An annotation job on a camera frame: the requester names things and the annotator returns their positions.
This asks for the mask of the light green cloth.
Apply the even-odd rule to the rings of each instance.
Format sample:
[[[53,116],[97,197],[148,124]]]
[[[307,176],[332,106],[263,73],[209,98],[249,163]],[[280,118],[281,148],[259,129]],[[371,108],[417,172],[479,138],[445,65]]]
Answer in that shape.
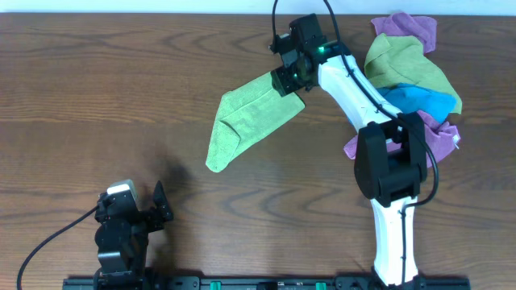
[[[305,104],[290,93],[282,97],[267,72],[223,94],[215,115],[206,166],[221,172],[248,148],[269,136],[299,114]]]

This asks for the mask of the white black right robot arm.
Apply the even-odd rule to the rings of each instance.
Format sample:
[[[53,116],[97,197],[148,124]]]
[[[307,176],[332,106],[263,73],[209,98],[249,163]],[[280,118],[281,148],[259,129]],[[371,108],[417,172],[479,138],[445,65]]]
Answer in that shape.
[[[340,41],[322,33],[315,14],[295,19],[274,35],[270,50],[282,66],[273,88],[282,96],[320,87],[337,102],[357,132],[354,174],[371,201],[377,240],[374,272],[387,288],[403,288],[418,274],[413,250],[414,211],[427,178],[424,124],[386,101]]]

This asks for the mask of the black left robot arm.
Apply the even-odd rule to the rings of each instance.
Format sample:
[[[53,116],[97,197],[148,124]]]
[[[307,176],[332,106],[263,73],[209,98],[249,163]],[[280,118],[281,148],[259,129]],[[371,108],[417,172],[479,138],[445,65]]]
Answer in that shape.
[[[154,289],[156,275],[146,268],[148,235],[164,229],[173,220],[173,211],[157,182],[149,209],[138,209],[132,180],[113,183],[98,199],[95,220],[100,223],[94,236],[100,268],[94,274],[95,289]]]

